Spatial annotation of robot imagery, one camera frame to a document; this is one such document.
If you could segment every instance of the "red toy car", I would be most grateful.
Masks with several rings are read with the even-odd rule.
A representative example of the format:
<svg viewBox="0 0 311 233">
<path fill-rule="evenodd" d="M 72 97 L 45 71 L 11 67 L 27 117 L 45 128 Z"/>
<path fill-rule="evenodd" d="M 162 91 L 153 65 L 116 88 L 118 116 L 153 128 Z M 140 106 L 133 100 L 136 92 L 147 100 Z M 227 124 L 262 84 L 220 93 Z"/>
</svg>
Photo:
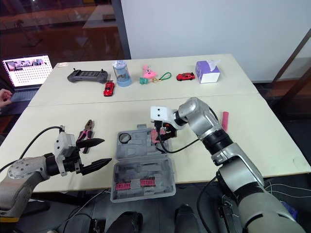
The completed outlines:
<svg viewBox="0 0 311 233">
<path fill-rule="evenodd" d="M 191 73 L 178 74 L 176 78 L 177 78 L 178 81 L 183 81 L 183 80 L 192 80 L 192 79 L 195 79 L 195 76 L 194 76 L 194 74 L 191 72 Z"/>
<path fill-rule="evenodd" d="M 106 82 L 104 96 L 112 96 L 115 84 L 113 82 Z"/>
</svg>

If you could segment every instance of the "person's hand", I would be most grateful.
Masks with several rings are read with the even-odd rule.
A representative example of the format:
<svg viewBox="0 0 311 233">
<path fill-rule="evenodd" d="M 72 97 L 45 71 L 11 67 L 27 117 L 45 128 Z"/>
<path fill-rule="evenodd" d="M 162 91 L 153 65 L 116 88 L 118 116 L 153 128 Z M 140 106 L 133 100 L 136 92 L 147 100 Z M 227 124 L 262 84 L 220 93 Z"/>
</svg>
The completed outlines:
<svg viewBox="0 0 311 233">
<path fill-rule="evenodd" d="M 10 100 L 11 97 L 12 97 L 12 92 L 5 90 L 5 89 L 1 89 L 0 90 L 0 108 L 12 103 Z"/>
</svg>

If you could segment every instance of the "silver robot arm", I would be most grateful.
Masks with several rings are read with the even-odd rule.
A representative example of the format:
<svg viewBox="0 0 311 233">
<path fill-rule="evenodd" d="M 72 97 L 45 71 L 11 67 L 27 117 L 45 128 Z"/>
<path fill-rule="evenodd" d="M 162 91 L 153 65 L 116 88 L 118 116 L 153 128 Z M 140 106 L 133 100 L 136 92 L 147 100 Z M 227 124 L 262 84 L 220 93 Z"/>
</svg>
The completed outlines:
<svg viewBox="0 0 311 233">
<path fill-rule="evenodd" d="M 265 191 L 261 173 L 237 143 L 222 129 L 210 107 L 190 98 L 178 110 L 152 106 L 151 121 L 175 129 L 190 128 L 210 152 L 215 165 L 221 166 L 217 179 L 225 192 L 237 200 L 241 223 L 249 233 L 304 233 L 286 208 Z"/>
<path fill-rule="evenodd" d="M 14 162 L 7 176 L 0 182 L 0 225 L 14 223 L 22 215 L 34 188 L 50 176 L 67 172 L 89 174 L 107 165 L 111 159 L 101 159 L 88 166 L 81 163 L 79 149 L 93 147 L 103 139 L 92 138 L 76 142 L 74 135 L 60 132 L 55 144 L 54 154 L 23 158 Z"/>
</svg>

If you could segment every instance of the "purple tissue box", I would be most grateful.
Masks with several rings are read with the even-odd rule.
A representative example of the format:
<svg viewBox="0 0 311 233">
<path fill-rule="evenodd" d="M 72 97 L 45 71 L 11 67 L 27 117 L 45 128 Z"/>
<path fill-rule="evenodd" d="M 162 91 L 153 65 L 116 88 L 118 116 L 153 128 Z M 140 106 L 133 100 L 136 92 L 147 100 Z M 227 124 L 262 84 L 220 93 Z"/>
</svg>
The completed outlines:
<svg viewBox="0 0 311 233">
<path fill-rule="evenodd" d="M 220 75 L 220 71 L 217 66 L 213 71 L 210 71 L 207 61 L 197 62 L 195 72 L 200 80 L 200 83 L 215 83 L 218 81 Z"/>
</svg>

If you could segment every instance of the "plastic tool case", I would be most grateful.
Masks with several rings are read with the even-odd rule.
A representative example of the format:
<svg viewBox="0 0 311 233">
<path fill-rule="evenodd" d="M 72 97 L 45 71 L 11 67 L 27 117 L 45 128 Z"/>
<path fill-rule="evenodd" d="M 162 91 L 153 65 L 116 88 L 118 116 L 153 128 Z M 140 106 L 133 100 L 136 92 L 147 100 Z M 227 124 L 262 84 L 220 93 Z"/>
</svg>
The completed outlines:
<svg viewBox="0 0 311 233">
<path fill-rule="evenodd" d="M 110 200 L 114 203 L 173 196 L 176 193 L 172 162 L 151 141 L 145 124 L 118 133 Z"/>
</svg>

